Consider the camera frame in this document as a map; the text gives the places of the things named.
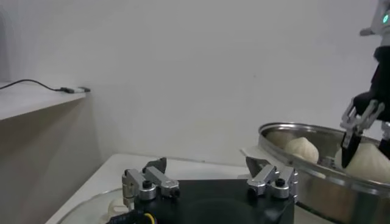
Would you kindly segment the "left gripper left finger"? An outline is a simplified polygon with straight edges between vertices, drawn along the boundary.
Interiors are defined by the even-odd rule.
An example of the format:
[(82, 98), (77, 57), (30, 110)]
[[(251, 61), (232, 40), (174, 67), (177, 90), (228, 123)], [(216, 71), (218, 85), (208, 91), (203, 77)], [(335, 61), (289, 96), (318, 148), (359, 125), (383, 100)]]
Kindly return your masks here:
[(141, 171), (126, 169), (122, 174), (122, 199), (124, 205), (131, 209), (134, 201), (152, 201), (158, 195), (166, 198), (179, 198), (180, 186), (177, 180), (165, 175), (166, 158), (149, 161)]

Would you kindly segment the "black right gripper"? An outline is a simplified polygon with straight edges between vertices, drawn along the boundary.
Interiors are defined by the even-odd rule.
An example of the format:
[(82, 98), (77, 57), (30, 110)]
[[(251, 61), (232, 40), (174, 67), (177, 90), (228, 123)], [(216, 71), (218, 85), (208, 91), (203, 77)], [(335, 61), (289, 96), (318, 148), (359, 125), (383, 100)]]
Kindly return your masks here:
[[(375, 120), (389, 121), (389, 46), (376, 48), (374, 58), (378, 65), (371, 79), (369, 91), (355, 96), (342, 115), (340, 126), (345, 130), (341, 142), (343, 168), (351, 162), (364, 131), (370, 129)], [(382, 122), (381, 129), (383, 137), (378, 149), (389, 159), (389, 122)]]

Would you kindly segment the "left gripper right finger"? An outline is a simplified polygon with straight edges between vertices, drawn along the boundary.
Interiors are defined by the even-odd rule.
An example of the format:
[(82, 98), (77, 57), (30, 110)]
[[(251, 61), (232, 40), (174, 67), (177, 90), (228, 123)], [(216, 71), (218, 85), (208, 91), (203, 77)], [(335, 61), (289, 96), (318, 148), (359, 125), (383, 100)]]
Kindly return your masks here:
[(258, 198), (270, 192), (277, 199), (292, 197), (298, 199), (298, 172), (295, 168), (286, 166), (281, 170), (265, 159), (246, 157), (246, 165), (250, 172), (247, 179), (248, 192)]

